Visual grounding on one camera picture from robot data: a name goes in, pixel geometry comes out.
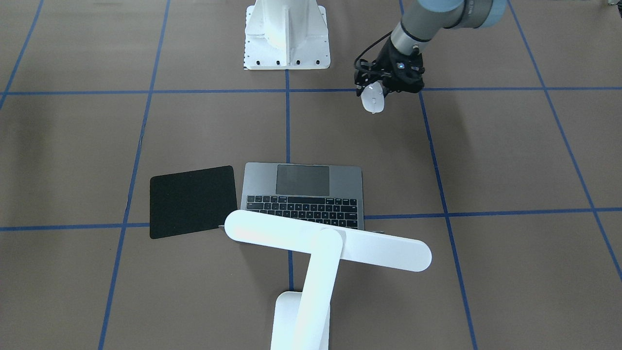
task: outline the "white stand base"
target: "white stand base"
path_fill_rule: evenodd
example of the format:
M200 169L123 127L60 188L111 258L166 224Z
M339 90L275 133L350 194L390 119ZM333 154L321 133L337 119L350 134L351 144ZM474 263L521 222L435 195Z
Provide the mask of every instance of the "white stand base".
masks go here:
M294 328L296 316L302 293L298 291L286 291L276 299L274 308L274 324L272 326L272 343L270 350L292 350L294 340ZM330 323L330 308L326 315L322 342L318 350L328 350L328 328Z
M285 7L285 13L279 17L282 21L277 22L266 20L271 18L268 16L273 15L266 12L267 6L260 5L259 2L255 6L249 6L246 10L244 69L328 68L330 49L326 9L318 6L315 1L309 2L309 7L308 15L303 19L296 18L296 15Z

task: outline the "white tabletop stand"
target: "white tabletop stand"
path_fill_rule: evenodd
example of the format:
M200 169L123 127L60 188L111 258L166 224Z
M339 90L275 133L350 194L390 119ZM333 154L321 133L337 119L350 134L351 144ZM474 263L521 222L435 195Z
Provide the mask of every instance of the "white tabletop stand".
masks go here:
M419 240L246 210L227 217L225 232L239 242L311 254L302 292L286 291L276 300L271 350L328 350L340 259L413 272L432 262L432 252Z
M316 0L257 0L246 9L245 69L326 69L326 9Z

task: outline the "trackpad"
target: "trackpad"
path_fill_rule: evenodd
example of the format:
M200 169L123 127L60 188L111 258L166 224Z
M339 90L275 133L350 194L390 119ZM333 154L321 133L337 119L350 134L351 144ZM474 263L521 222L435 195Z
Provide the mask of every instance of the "trackpad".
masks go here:
M279 165L276 194L327 197L330 195L329 169L328 166Z

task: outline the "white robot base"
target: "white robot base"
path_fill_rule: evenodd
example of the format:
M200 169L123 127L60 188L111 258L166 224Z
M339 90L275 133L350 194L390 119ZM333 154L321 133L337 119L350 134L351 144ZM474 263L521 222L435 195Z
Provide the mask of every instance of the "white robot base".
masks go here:
M291 350L294 341L294 329L302 293L286 291L276 299L274 308L274 324L272 326L272 343L270 350ZM326 315L324 332L319 350L328 350L328 329L330 323L330 308Z
M244 69L327 69L326 9L315 0L257 0L246 9Z

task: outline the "black mouse pad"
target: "black mouse pad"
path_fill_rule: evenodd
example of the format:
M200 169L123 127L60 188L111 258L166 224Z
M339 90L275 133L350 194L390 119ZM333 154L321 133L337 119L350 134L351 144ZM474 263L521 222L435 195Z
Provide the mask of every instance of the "black mouse pad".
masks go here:
M149 191L152 239L215 229L238 209L233 167L154 176Z

